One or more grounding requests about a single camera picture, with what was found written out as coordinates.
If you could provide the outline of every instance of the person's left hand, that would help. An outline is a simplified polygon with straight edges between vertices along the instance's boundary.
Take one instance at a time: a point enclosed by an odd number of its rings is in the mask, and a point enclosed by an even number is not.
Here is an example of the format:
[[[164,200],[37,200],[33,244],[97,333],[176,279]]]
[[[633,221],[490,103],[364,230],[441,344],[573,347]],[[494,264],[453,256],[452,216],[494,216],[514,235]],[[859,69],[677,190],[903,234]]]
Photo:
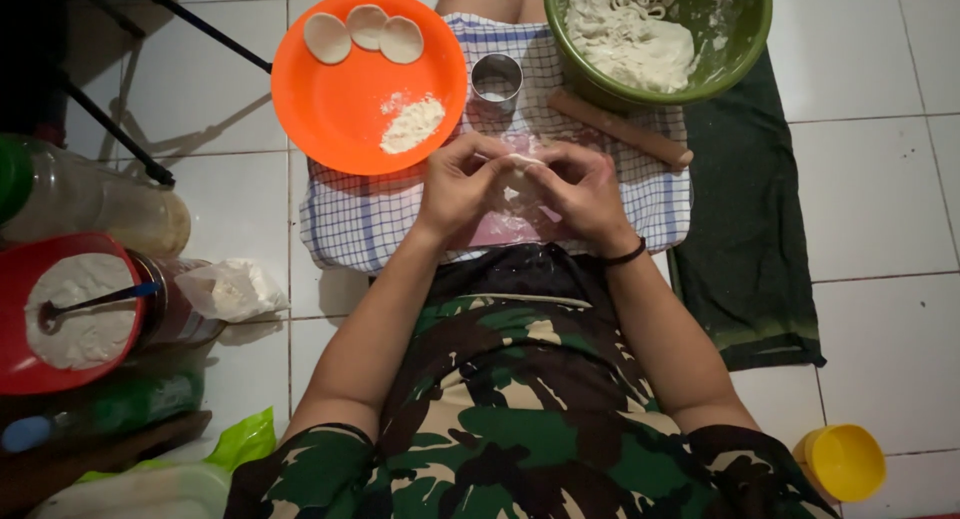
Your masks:
[[[415,226],[447,241],[486,206],[484,198],[498,175],[514,167],[511,150],[496,138],[468,132],[427,157],[423,199]],[[481,155],[490,160],[469,175],[465,167]]]

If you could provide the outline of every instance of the dark green towel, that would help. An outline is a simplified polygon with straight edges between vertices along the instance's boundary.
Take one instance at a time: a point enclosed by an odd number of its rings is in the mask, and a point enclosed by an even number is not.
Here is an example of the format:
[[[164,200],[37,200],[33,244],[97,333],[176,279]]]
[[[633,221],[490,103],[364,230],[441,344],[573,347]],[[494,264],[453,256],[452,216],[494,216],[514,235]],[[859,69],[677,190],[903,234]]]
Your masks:
[[[770,57],[720,97],[684,109],[693,213],[671,251],[677,295],[731,371],[820,354],[797,164]]]

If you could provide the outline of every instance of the person's right hand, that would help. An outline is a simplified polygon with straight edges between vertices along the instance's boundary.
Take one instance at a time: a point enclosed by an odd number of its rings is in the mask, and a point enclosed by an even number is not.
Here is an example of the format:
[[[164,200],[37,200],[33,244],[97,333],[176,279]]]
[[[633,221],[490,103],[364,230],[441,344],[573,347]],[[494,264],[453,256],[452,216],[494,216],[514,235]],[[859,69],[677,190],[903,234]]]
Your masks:
[[[605,258],[629,255],[640,244],[620,201],[609,155],[561,142],[536,156],[547,166],[526,174],[547,193],[551,207]]]

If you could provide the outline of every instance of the blue and white checkered towel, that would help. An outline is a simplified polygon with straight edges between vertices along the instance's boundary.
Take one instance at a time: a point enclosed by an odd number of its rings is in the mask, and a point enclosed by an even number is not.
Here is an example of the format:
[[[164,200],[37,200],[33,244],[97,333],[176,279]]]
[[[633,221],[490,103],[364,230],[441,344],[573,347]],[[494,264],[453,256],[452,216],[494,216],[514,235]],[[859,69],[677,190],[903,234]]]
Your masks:
[[[503,53],[520,61],[524,76],[509,126],[503,121],[483,122],[467,109],[455,134],[471,130],[498,132],[508,142],[512,137],[531,134],[543,139],[577,141],[586,134],[616,161],[627,216],[636,230],[646,236],[650,250],[663,251],[687,237],[692,198],[690,170],[671,172],[663,163],[546,107],[550,91],[564,82],[561,54],[546,24],[514,26],[460,13],[450,14],[444,20],[460,41],[467,69],[487,54]],[[680,107],[651,110],[632,121],[687,143]],[[320,268],[347,267],[378,274],[417,218],[424,192],[419,174],[425,165],[387,176],[363,177],[335,172],[313,160],[307,162],[310,183],[299,208],[300,239]],[[589,248],[576,240],[559,244],[573,254]],[[487,250],[450,251],[443,263],[476,258]]]

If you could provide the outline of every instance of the spoon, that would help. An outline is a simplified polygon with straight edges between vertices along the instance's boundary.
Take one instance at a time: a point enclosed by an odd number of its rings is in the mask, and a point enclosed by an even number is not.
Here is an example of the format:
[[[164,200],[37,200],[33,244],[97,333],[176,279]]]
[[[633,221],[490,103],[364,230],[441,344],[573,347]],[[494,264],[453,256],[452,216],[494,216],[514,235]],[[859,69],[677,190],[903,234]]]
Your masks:
[[[129,300],[132,298],[149,296],[160,289],[161,284],[159,282],[141,282],[140,284],[135,284],[134,286],[124,288],[123,290],[110,292],[109,294],[100,296],[99,298],[94,298],[80,304],[72,304],[64,308],[55,307],[53,302],[44,302],[40,306],[41,310],[37,313],[36,322],[44,333],[50,333],[57,327],[57,318],[66,312],[96,305],[119,302],[122,300]]]

